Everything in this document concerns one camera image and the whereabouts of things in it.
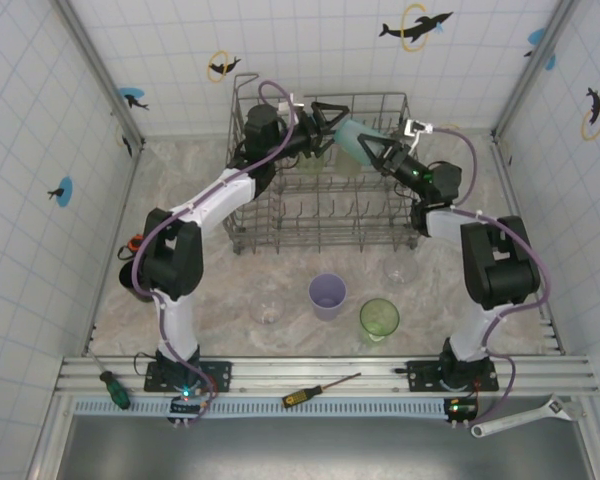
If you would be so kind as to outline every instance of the gray floor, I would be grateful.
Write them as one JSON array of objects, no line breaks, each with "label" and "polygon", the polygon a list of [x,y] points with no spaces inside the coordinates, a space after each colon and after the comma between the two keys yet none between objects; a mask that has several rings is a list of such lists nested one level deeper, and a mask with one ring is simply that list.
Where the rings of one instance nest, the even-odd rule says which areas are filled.
[{"label": "gray floor", "polygon": [[[504,414],[539,401],[511,400]],[[59,478],[592,479],[577,427],[545,419],[487,439],[442,420],[76,417]]]},{"label": "gray floor", "polygon": [[[479,156],[478,182],[468,209],[494,216],[508,214],[487,135],[473,135]],[[193,196],[222,171],[224,140],[149,143],[143,153],[121,225],[119,244],[142,231],[147,213],[156,206],[170,208],[185,191]],[[423,163],[447,160],[463,168],[463,189],[471,172],[466,146],[454,137],[433,135],[419,147]],[[204,242],[205,276],[196,289],[195,322],[203,355],[320,356],[421,355],[440,351],[444,339],[462,319],[470,299],[466,293],[459,248],[434,239],[421,239],[416,250],[418,276],[408,286],[392,284],[382,271],[391,246],[365,248],[291,248],[276,255],[273,249],[237,256],[222,227]],[[91,348],[101,355],[153,352],[158,328],[152,304],[137,301],[117,280],[122,262],[116,258],[104,287],[96,316]],[[349,296],[333,322],[317,320],[307,298],[307,287],[320,272],[335,272],[347,283]],[[285,315],[272,325],[249,316],[254,291],[269,289],[284,299]],[[398,330],[380,343],[366,341],[359,323],[360,307],[384,297],[399,309]],[[493,348],[517,354],[545,351],[537,311],[512,316]]]}]

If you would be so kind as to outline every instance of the screwdriver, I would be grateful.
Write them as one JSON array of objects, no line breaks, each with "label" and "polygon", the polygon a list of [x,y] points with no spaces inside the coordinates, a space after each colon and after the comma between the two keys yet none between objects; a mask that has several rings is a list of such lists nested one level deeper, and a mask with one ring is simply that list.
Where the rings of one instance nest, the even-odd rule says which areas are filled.
[{"label": "screwdriver", "polygon": [[360,375],[362,375],[362,373],[358,372],[355,375],[350,375],[348,377],[341,378],[340,380],[337,380],[328,385],[317,385],[313,388],[305,388],[303,390],[298,390],[297,392],[287,395],[286,397],[282,397],[282,405],[284,405],[284,408],[291,408],[300,403],[304,403],[307,400],[311,400],[316,395],[320,395],[327,388],[333,387],[334,385],[338,385],[342,382],[346,382],[347,380],[351,380],[352,378],[359,377]]},{"label": "screwdriver", "polygon": [[93,358],[98,365],[98,368],[102,372],[100,374],[100,380],[104,382],[107,386],[107,391],[109,395],[111,395],[111,400],[113,403],[118,405],[122,410],[126,410],[131,406],[131,402],[129,401],[129,395],[127,395],[127,391],[124,389],[120,382],[113,376],[110,370],[106,370],[104,365],[100,363],[98,357],[96,357],[91,350],[88,350],[89,355]]}]

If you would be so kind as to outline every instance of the green cup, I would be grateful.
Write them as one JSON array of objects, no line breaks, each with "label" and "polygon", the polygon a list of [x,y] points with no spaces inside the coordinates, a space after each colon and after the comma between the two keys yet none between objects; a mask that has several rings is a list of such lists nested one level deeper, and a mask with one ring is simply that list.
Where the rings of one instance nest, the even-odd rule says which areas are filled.
[{"label": "green cup", "polygon": [[360,309],[360,324],[372,341],[380,342],[396,331],[400,313],[389,300],[374,298]]}]

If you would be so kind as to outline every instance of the dish rack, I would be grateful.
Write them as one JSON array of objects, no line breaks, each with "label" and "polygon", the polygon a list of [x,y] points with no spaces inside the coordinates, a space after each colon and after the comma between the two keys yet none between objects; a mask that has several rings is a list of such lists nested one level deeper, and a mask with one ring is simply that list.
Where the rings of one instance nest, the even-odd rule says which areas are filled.
[{"label": "dish rack", "polygon": [[[243,140],[244,121],[249,109],[258,103],[258,74],[236,75],[233,87],[227,163]],[[281,97],[271,98],[281,102]],[[385,134],[397,131],[409,117],[404,93],[348,93],[305,95],[306,104],[320,101],[347,105],[350,118]],[[356,176],[343,177],[335,171],[337,146],[323,156],[321,171],[308,172],[285,159],[277,162],[277,172],[266,191],[238,208],[223,222],[240,254],[245,248],[322,247],[357,245],[400,245],[414,249],[419,234],[411,228],[411,192],[396,180],[383,177],[373,167],[362,167]]]}]

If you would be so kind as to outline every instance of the purple cable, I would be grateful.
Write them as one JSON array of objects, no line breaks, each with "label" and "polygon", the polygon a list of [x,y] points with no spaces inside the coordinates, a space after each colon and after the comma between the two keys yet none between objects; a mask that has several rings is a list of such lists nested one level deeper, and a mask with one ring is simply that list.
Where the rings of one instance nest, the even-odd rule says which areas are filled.
[{"label": "purple cable", "polygon": [[138,292],[142,296],[145,296],[145,297],[152,296],[154,299],[158,300],[158,303],[160,305],[160,308],[158,309],[159,312],[160,312],[160,323],[159,323],[160,336],[162,337],[162,341],[164,342],[165,346],[167,347],[167,350],[169,350],[169,353],[171,353],[171,355],[173,356],[173,358],[175,358],[179,363],[181,363],[182,365],[184,365],[185,367],[187,367],[189,370],[191,370],[196,375],[199,375],[204,380],[204,382],[207,385],[207,388],[209,389],[209,399],[206,402],[206,405],[200,410],[200,412],[198,413],[198,416],[195,417],[191,421],[191,424],[196,423],[198,420],[200,420],[200,418],[205,413],[207,413],[207,411],[209,410],[209,407],[211,406],[211,402],[213,401],[213,399],[215,399],[217,397],[217,392],[215,392],[214,389],[213,389],[213,384],[211,383],[211,379],[202,370],[200,370],[199,368],[196,368],[193,365],[190,365],[189,363],[187,363],[187,361],[184,358],[182,358],[178,354],[178,352],[176,352],[174,350],[174,348],[171,346],[171,343],[169,342],[169,339],[167,338],[167,334],[166,334],[165,326],[164,326],[164,308],[165,308],[165,302],[164,302],[162,296],[158,292],[152,292],[152,291],[149,291],[149,290],[144,290],[140,286],[140,282],[139,282],[139,279],[138,279],[138,272],[139,272],[139,269],[140,269],[140,260],[144,257],[144,254],[145,254],[145,252],[147,250],[147,247],[149,246],[149,243],[151,243],[151,241],[154,238],[156,238],[156,236],[158,235],[158,233],[160,233],[162,230],[164,230],[165,228],[167,228],[169,225],[171,225],[173,222],[175,222],[176,220],[178,220],[180,217],[186,215],[187,213],[189,213],[190,211],[192,211],[194,208],[200,206],[204,201],[206,201],[209,197],[211,197],[215,192],[217,192],[221,188],[226,187],[227,184],[231,183],[236,178],[240,177],[241,175],[246,175],[247,173],[251,172],[252,170],[255,170],[256,168],[261,167],[265,163],[268,163],[268,162],[272,161],[287,146],[287,144],[291,140],[291,135],[293,135],[293,128],[295,126],[295,118],[294,118],[294,115],[293,115],[293,102],[291,100],[290,95],[287,93],[287,91],[284,90],[280,85],[278,85],[277,83],[275,83],[275,82],[273,82],[271,80],[265,80],[258,87],[258,93],[260,94],[260,98],[262,98],[262,100],[265,103],[268,103],[264,99],[264,95],[262,94],[262,89],[263,89],[263,87],[265,85],[271,85],[276,90],[278,90],[282,94],[282,96],[285,98],[285,100],[287,101],[287,103],[289,104],[289,112],[290,112],[290,114],[289,114],[289,117],[290,117],[289,118],[289,127],[287,129],[287,135],[282,140],[282,143],[273,152],[271,152],[271,154],[267,155],[262,160],[259,160],[256,163],[254,163],[253,165],[248,166],[244,170],[241,170],[239,172],[234,173],[233,175],[230,175],[224,181],[216,183],[207,192],[205,192],[203,195],[201,195],[200,198],[196,202],[192,203],[190,207],[184,208],[180,212],[171,215],[165,221],[163,221],[162,223],[160,223],[160,225],[158,225],[156,228],[154,228],[149,233],[149,235],[147,235],[145,237],[145,239],[142,241],[142,244],[140,245],[140,248],[138,249],[138,252],[136,253],[136,257],[133,260],[133,265],[132,265],[132,269],[131,269],[131,282],[133,283],[133,288],[135,289],[135,291]]},{"label": "purple cable", "polygon": [[473,157],[473,172],[471,172],[471,183],[469,183],[469,190],[467,190],[467,193],[464,194],[464,197],[462,197],[458,201],[458,203],[455,204],[457,206],[460,206],[467,201],[469,195],[471,195],[471,192],[473,192],[473,188],[476,185],[476,177],[478,176],[478,154],[476,153],[476,149],[473,146],[473,143],[471,143],[471,140],[469,140],[469,138],[466,135],[463,135],[460,132],[456,132],[455,130],[449,130],[447,128],[433,127],[433,131],[446,133],[448,135],[453,135],[455,137],[461,138],[462,140],[464,140],[464,143],[466,143],[469,146],[469,150],[471,150],[471,156]]},{"label": "purple cable", "polygon": [[484,337],[482,337],[481,343],[482,343],[482,346],[486,349],[487,354],[489,354],[492,357],[504,359],[511,364],[511,378],[509,379],[509,384],[507,385],[507,388],[505,389],[504,393],[502,394],[502,397],[500,397],[500,399],[498,399],[498,401],[496,403],[494,403],[486,412],[484,412],[482,415],[480,415],[479,417],[475,418],[473,421],[470,422],[470,425],[475,425],[478,421],[483,421],[485,418],[491,417],[495,412],[497,412],[502,407],[503,403],[507,400],[507,398],[511,394],[511,390],[513,390],[513,383],[515,382],[515,379],[516,379],[516,364],[514,363],[513,358],[511,358],[511,356],[509,356],[509,355],[506,355],[503,353],[495,353],[492,350],[489,350],[487,348],[487,342],[489,341],[489,337],[491,336],[493,331],[496,329],[496,327],[500,324],[500,322],[502,321],[502,319],[505,316],[510,315],[512,313],[516,313],[516,312],[522,312],[523,310],[537,308],[540,305],[542,305],[543,303],[546,303],[547,300],[549,299],[549,294],[551,293],[551,277],[549,275],[549,269],[547,268],[545,263],[542,261],[542,259],[538,256],[538,254],[531,248],[531,246],[527,242],[525,242],[517,233],[515,233],[513,230],[511,230],[506,225],[500,223],[499,221],[497,221],[494,218],[487,217],[486,215],[482,215],[481,213],[471,213],[471,212],[467,212],[465,210],[458,210],[457,208],[452,208],[451,211],[458,215],[462,215],[463,217],[476,218],[478,220],[482,220],[483,222],[486,222],[486,223],[489,223],[491,225],[498,227],[500,230],[502,230],[504,233],[506,233],[509,237],[511,237],[514,242],[516,242],[518,245],[520,245],[520,247],[527,253],[527,255],[529,255],[529,257],[531,257],[531,259],[538,266],[538,270],[540,270],[540,272],[542,273],[542,277],[544,279],[544,291],[542,292],[542,296],[539,299],[537,299],[535,302],[531,302],[529,304],[515,305],[515,306],[504,309],[502,312],[500,312],[498,315],[496,315],[496,318],[493,319],[493,321],[491,322],[491,325],[489,325],[489,328],[487,328],[487,331],[485,332]]}]

